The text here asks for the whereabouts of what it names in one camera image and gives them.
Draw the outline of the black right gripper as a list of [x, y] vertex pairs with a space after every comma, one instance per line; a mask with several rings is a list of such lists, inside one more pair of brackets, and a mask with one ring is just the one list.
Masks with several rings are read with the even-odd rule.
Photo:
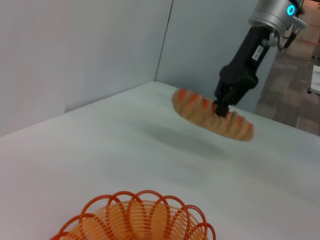
[[237, 105], [250, 90], [231, 90], [229, 86], [239, 83], [246, 75], [257, 77], [256, 72], [270, 48], [263, 45], [263, 40], [268, 40], [271, 33], [272, 31], [265, 26], [251, 27], [231, 62], [220, 70], [220, 80], [214, 92], [215, 113], [219, 117], [225, 117], [229, 105]]

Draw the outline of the striped bread loaf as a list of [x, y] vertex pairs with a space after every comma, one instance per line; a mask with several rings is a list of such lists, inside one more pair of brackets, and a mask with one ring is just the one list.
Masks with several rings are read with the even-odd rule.
[[178, 88], [171, 97], [175, 112], [190, 123], [220, 136], [241, 142], [249, 142], [254, 137], [254, 125], [236, 111], [228, 111], [226, 116], [218, 116], [218, 106], [191, 90]]

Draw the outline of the white wheeled furniture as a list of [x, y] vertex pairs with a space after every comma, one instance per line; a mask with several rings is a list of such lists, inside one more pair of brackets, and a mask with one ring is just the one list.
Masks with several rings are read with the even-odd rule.
[[313, 66], [311, 84], [310, 87], [307, 89], [307, 93], [314, 93], [320, 96], [320, 66]]

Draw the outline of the orange woven plastic basket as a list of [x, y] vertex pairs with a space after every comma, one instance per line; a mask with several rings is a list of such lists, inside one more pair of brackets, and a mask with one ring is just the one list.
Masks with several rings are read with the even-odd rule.
[[91, 199], [49, 240], [217, 240], [203, 211], [154, 190]]

